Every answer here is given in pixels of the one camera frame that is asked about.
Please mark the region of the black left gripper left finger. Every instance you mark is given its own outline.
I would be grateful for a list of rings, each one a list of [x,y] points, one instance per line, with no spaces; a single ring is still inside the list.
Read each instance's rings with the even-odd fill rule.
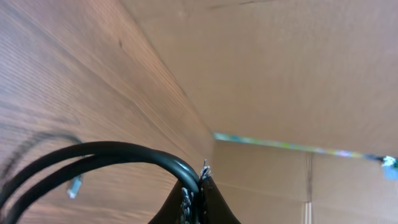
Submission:
[[[163,206],[148,224],[191,224],[193,192],[177,181]]]

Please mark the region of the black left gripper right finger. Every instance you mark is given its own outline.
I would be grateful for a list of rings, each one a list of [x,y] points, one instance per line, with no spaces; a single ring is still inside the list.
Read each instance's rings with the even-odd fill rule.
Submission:
[[[210,166],[200,172],[199,221],[203,224],[241,224],[235,217],[212,178]]]

